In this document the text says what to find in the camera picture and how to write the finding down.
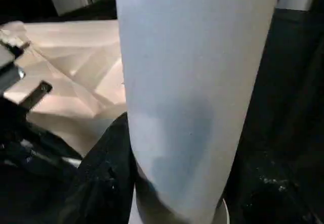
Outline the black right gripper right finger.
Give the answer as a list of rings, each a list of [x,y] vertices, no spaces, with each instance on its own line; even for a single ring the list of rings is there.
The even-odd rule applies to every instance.
[[[323,187],[313,190],[272,148],[240,138],[224,191],[231,223],[323,223]]]

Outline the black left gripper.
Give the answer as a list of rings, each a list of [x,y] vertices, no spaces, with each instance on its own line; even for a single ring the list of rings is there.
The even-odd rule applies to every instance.
[[[11,45],[1,41],[1,97],[26,73],[15,64],[30,43]],[[42,80],[19,102],[26,111],[33,109],[53,87]],[[1,164],[30,170],[75,169],[83,157],[61,137],[26,120],[25,115],[1,113]]]

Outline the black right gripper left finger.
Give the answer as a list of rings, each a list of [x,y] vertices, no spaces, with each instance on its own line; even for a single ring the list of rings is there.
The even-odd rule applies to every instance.
[[[87,153],[63,204],[63,223],[128,223],[136,179],[128,115],[121,114]]]

